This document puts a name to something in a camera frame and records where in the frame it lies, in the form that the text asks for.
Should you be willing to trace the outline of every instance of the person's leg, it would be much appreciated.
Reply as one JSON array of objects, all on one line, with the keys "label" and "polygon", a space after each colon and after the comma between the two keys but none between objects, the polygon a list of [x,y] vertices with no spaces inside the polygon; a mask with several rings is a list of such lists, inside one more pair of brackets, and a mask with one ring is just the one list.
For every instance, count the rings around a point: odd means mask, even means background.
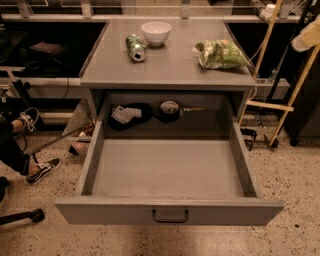
[{"label": "person's leg", "polygon": [[0,160],[21,175],[27,176],[28,183],[35,185],[49,173],[58,169],[61,160],[55,158],[43,164],[30,164],[30,157],[22,152],[12,135],[12,132],[20,133],[25,129],[25,120],[25,118],[19,118],[11,123],[0,120]]},{"label": "person's leg", "polygon": [[17,136],[23,134],[25,131],[33,132],[36,130],[35,124],[39,119],[39,111],[36,108],[28,108],[20,113],[20,117],[13,120],[11,123],[14,125],[13,133]]},{"label": "person's leg", "polygon": [[29,174],[29,157],[21,151],[9,132],[0,134],[0,160],[21,175]]}]

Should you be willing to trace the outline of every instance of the speckled floor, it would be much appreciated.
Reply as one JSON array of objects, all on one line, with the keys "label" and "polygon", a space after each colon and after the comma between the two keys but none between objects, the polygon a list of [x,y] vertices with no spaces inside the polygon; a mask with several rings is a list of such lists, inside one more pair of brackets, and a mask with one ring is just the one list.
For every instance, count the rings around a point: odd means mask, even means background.
[{"label": "speckled floor", "polygon": [[[264,120],[266,127],[259,128],[248,120],[258,132],[250,158],[263,196],[285,202],[266,227],[69,225],[54,201],[73,195],[83,159],[71,155],[63,140],[39,153],[40,161],[59,156],[64,164],[36,186],[0,164],[0,175],[11,182],[0,215],[36,208],[46,215],[38,224],[23,220],[0,226],[1,255],[320,255],[320,142],[291,147],[282,130],[279,147],[271,150],[263,135],[270,136],[277,122]],[[29,135],[28,149],[57,135]]]}]

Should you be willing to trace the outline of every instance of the chair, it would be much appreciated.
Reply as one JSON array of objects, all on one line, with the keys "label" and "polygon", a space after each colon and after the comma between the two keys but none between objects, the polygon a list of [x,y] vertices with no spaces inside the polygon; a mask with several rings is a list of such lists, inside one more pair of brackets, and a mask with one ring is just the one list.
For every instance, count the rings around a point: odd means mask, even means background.
[{"label": "chair", "polygon": [[[0,177],[0,202],[5,196],[5,189],[9,186],[9,181],[6,177]],[[21,212],[12,215],[0,217],[0,225],[8,224],[18,220],[30,218],[33,223],[38,223],[44,220],[45,215],[42,209],[36,209],[32,212]]]}]

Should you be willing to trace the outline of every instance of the cabinet top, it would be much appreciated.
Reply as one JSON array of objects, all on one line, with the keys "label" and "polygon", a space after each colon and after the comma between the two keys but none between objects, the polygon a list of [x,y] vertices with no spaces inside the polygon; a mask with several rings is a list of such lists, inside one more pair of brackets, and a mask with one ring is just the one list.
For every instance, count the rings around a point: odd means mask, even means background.
[{"label": "cabinet top", "polygon": [[[159,47],[146,45],[143,62],[133,62],[125,40],[141,25],[164,21],[172,27],[168,40]],[[203,70],[195,44],[203,40],[231,39],[221,20],[214,19],[113,19],[88,57],[81,85],[106,89],[243,90],[255,86],[247,67]]]}]

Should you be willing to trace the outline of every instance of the green bag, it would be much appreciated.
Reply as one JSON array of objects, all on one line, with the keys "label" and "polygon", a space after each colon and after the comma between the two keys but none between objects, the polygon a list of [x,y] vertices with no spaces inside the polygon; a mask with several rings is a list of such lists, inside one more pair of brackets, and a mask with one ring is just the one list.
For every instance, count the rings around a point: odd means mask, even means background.
[{"label": "green bag", "polygon": [[229,40],[205,40],[195,45],[201,54],[199,62],[205,69],[227,69],[250,66],[238,46]]}]

